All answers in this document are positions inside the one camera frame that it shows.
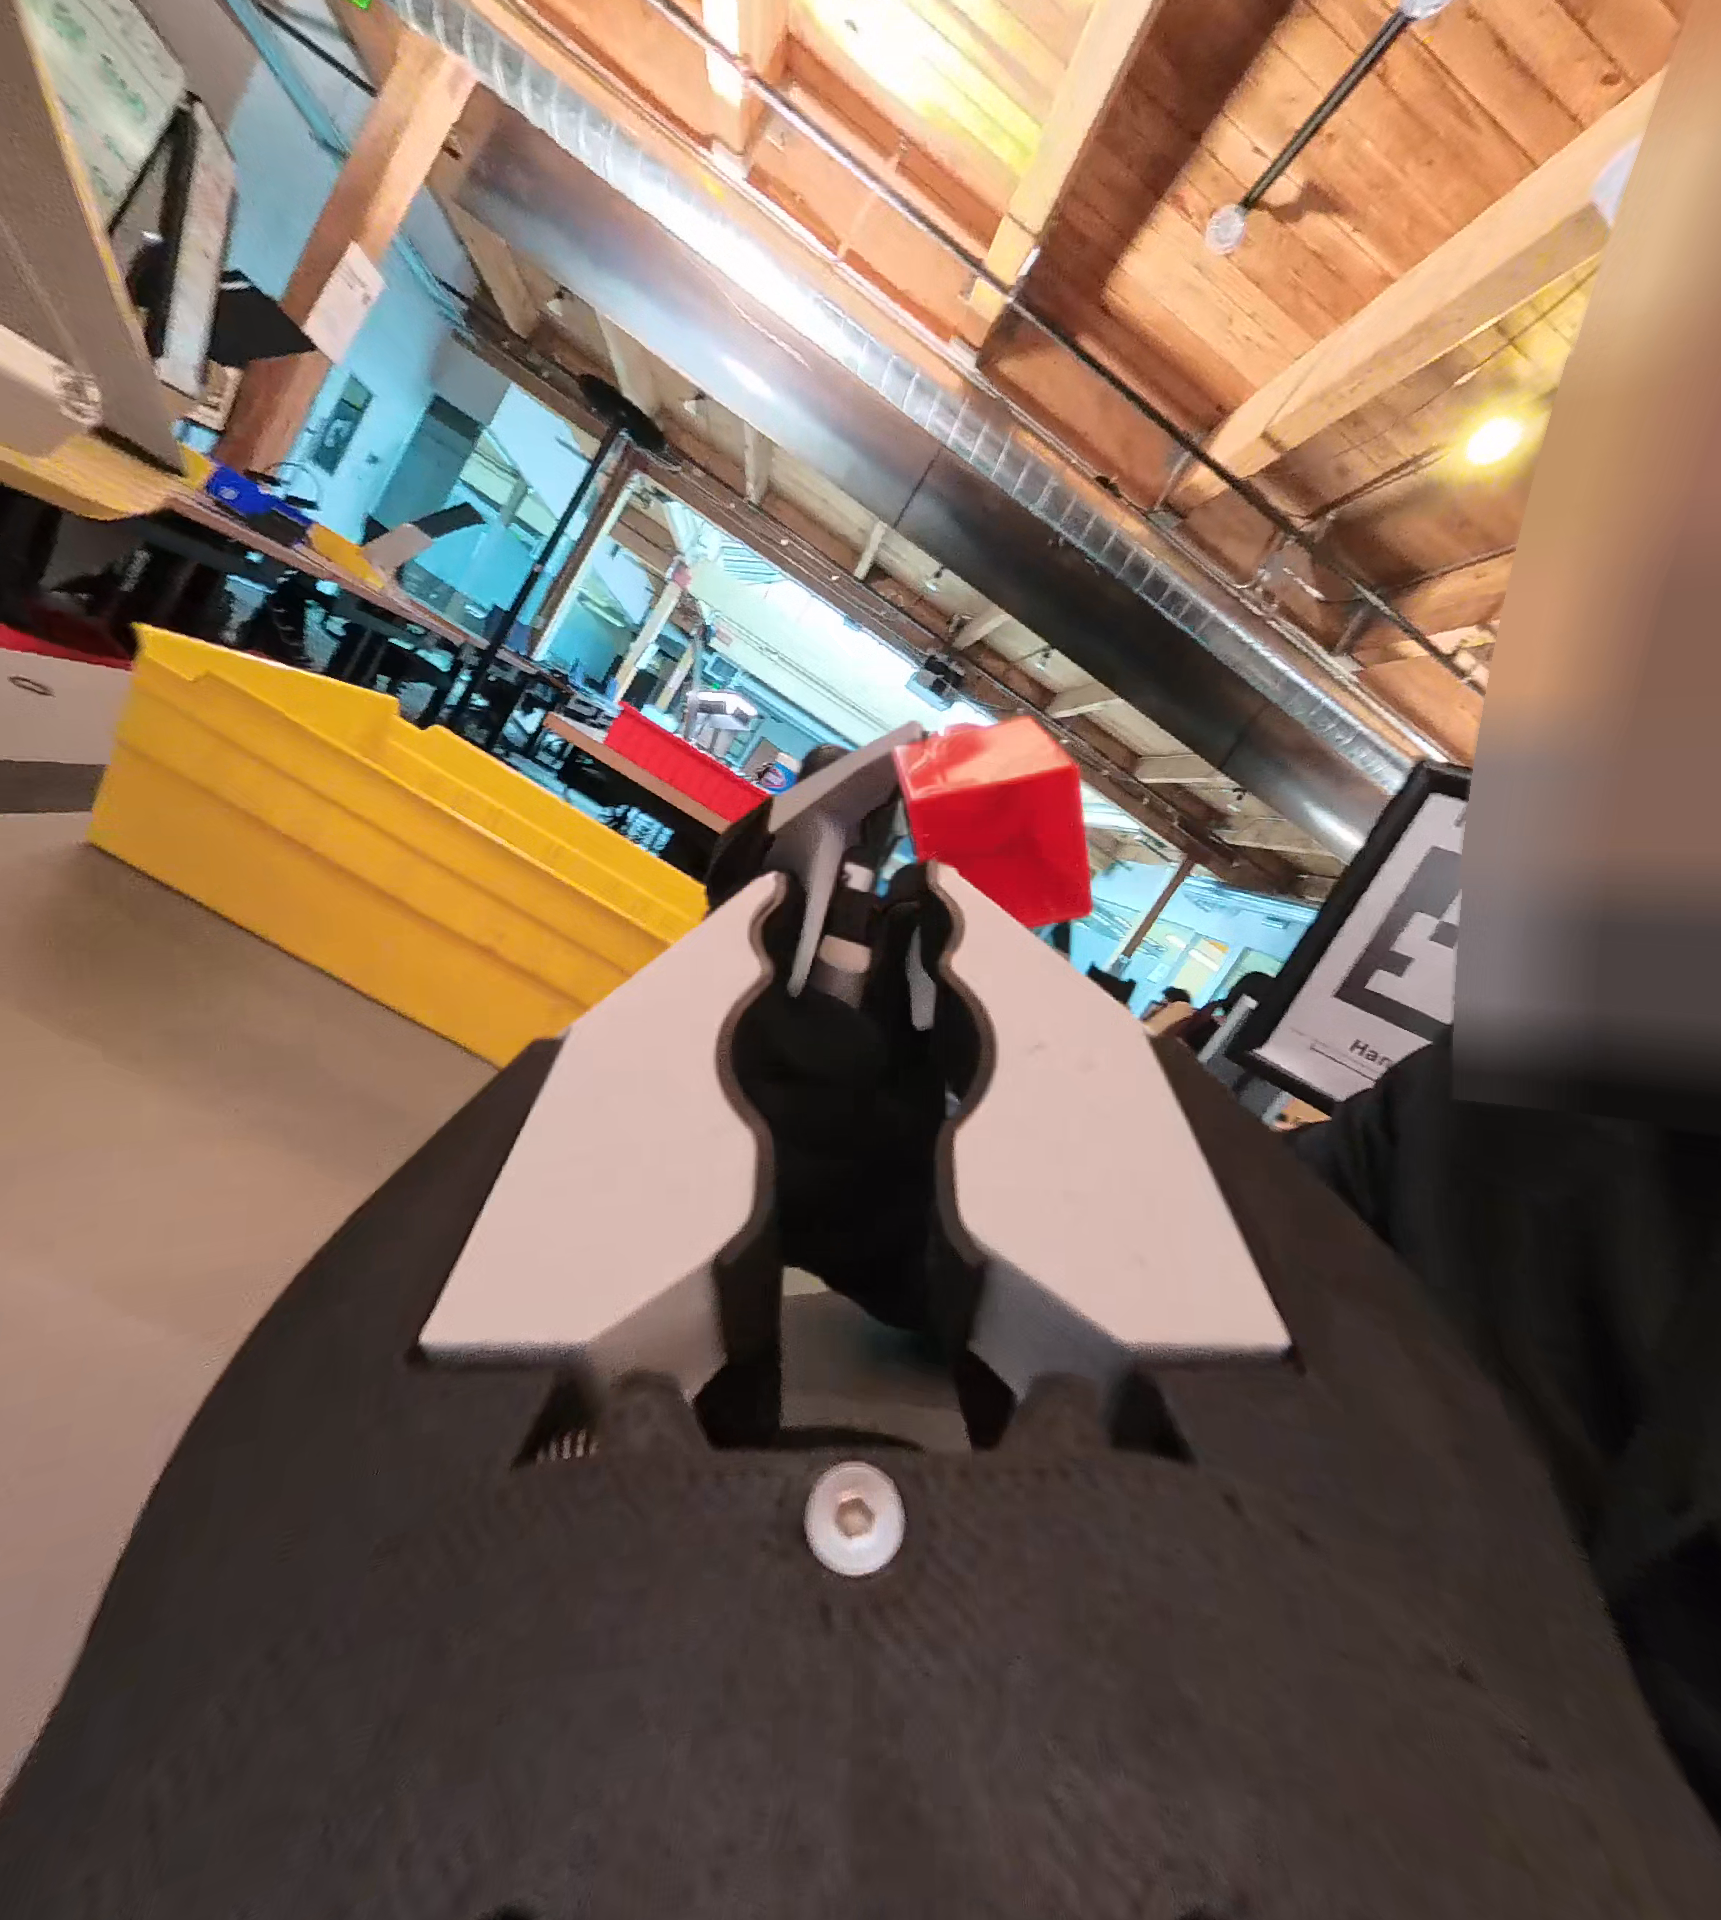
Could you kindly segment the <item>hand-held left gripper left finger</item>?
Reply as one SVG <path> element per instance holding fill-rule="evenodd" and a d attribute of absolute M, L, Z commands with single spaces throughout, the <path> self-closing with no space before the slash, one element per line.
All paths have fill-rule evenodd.
<path fill-rule="evenodd" d="M 422 1356 L 726 1365 L 714 1265 L 757 1196 L 726 1042 L 770 982 L 759 926 L 782 898 L 757 875 L 562 1034 Z"/>

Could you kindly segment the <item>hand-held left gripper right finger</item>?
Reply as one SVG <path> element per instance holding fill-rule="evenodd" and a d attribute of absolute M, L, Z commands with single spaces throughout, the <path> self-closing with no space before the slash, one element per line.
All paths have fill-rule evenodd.
<path fill-rule="evenodd" d="M 1279 1359 L 1288 1327 L 1137 1021 L 951 868 L 940 984 L 979 1047 L 945 1149 L 989 1368 Z"/>

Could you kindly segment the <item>small red object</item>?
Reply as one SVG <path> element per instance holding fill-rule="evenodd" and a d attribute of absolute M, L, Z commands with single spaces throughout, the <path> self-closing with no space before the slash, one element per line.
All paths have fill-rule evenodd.
<path fill-rule="evenodd" d="M 891 760 L 920 861 L 956 869 L 1028 929 L 1087 918 L 1082 771 L 1035 718 L 923 736 Z"/>

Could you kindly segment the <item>yellow plastic bin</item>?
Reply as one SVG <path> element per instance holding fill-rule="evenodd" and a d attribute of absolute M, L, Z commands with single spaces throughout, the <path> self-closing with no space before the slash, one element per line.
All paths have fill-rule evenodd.
<path fill-rule="evenodd" d="M 492 1068 L 680 940 L 702 886 L 383 692 L 139 630 L 88 841 Z"/>

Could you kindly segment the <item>person's right hand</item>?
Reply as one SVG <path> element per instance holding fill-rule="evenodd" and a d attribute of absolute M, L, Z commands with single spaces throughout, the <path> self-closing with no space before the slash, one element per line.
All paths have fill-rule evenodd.
<path fill-rule="evenodd" d="M 936 900 L 936 982 L 942 940 Z M 907 995 L 849 1006 L 770 986 L 731 1039 L 773 1144 L 782 1263 L 942 1354 L 963 1345 L 975 1279 L 942 1234 L 940 1134 L 982 1051 L 940 982 L 932 1031 L 912 1031 Z"/>

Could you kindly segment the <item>red plastic bin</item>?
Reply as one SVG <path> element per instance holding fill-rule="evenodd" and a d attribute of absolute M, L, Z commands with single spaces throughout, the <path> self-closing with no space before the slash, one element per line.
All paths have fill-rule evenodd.
<path fill-rule="evenodd" d="M 602 744 L 635 769 L 730 825 L 770 799 L 761 786 L 634 707 L 617 710 Z"/>
<path fill-rule="evenodd" d="M 15 608 L 0 620 L 0 652 L 124 669 L 134 660 L 134 642 L 124 628 L 112 628 L 60 599 Z"/>

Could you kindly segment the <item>black and white tag poster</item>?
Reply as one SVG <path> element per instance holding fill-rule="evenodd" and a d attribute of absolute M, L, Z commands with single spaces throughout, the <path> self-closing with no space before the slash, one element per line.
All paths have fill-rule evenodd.
<path fill-rule="evenodd" d="M 1222 1058 L 1322 1114 L 1374 1088 L 1453 1021 L 1470 771 L 1426 761 L 1383 808 Z"/>

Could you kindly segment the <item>black round-base floor stand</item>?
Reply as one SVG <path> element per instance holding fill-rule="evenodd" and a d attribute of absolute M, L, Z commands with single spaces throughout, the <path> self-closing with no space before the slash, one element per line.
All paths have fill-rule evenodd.
<path fill-rule="evenodd" d="M 585 575 L 647 463 L 664 461 L 669 450 L 655 420 L 612 384 L 582 374 L 578 391 L 602 426 L 596 450 L 522 587 L 489 628 L 474 666 L 455 680 L 444 709 L 444 723 L 463 733 L 477 698 L 502 695 L 492 710 L 489 748 L 499 742 L 529 680 L 545 666 L 561 626 L 585 589 Z"/>

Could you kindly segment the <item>small blue bin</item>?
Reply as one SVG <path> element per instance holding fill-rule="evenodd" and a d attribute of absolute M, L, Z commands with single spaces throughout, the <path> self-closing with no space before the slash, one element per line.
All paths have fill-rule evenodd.
<path fill-rule="evenodd" d="M 291 505 L 279 492 L 223 464 L 210 467 L 202 481 L 202 492 L 216 509 L 260 529 L 270 540 L 291 543 L 316 523 L 310 513 Z"/>

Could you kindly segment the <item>white paper sign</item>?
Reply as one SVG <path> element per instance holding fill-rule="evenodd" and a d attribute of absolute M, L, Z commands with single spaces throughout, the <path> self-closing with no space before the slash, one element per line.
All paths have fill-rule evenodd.
<path fill-rule="evenodd" d="M 310 344 L 329 363 L 343 363 L 384 289 L 386 278 L 372 256 L 358 244 L 347 246 L 299 322 Z"/>

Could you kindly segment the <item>black angled panel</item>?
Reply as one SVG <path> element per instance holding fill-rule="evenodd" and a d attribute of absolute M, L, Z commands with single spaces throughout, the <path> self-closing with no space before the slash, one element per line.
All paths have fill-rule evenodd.
<path fill-rule="evenodd" d="M 255 363 L 314 352 L 314 340 L 283 306 L 246 274 L 223 271 L 210 329 L 210 363 L 249 368 Z"/>

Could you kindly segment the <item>blank whiteboard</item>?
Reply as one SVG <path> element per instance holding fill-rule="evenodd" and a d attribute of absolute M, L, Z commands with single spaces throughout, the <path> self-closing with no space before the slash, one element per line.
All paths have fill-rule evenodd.
<path fill-rule="evenodd" d="M 198 402 L 206 390 L 238 170 L 219 124 L 186 96 L 169 130 L 153 248 L 148 347 L 159 384 Z"/>

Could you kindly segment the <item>whiteboard with green writing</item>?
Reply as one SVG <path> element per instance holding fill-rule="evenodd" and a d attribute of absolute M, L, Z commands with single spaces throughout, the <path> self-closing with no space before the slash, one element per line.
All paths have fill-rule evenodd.
<path fill-rule="evenodd" d="M 184 69 L 133 2 L 20 2 L 27 28 L 108 227 L 169 129 Z"/>

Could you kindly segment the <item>silver spiral air duct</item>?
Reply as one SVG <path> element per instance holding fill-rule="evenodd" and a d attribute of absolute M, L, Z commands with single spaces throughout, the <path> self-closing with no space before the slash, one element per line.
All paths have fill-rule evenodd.
<path fill-rule="evenodd" d="M 997 395 L 822 289 L 755 237 L 745 197 L 690 178 L 562 79 L 482 5 L 394 5 L 502 111 L 463 178 L 508 238 L 561 246 L 591 302 L 694 384 L 739 402 L 872 515 L 993 599 L 1112 695 L 1291 811 L 1313 769 L 1395 790 L 1424 737 L 1328 677 L 1279 624 L 1184 565 Z"/>

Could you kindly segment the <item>thick wooden post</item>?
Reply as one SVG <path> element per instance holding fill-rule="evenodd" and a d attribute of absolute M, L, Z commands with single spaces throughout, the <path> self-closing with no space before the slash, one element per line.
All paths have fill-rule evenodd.
<path fill-rule="evenodd" d="M 397 30 L 380 91 L 352 140 L 282 297 L 299 323 L 351 244 L 383 269 L 416 194 L 474 90 L 470 68 L 412 26 Z M 219 464 L 270 472 L 291 452 L 329 363 L 317 350 L 249 367 L 222 443 Z"/>

